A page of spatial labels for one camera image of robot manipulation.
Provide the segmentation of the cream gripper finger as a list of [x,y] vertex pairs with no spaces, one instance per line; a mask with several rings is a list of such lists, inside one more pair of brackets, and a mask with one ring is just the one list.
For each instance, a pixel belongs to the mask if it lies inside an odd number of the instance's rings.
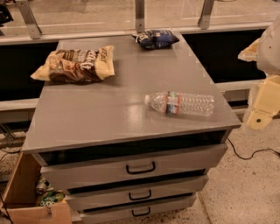
[[243,61],[256,61],[257,58],[257,49],[259,46],[260,39],[256,39],[253,43],[251,43],[248,47],[242,50],[238,54],[238,59]]

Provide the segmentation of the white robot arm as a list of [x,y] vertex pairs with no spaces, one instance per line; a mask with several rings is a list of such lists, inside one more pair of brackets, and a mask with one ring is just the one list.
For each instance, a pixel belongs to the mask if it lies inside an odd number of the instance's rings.
[[239,60],[255,61],[266,79],[249,93],[246,126],[264,130],[280,111],[280,16],[263,32],[262,36],[238,55]]

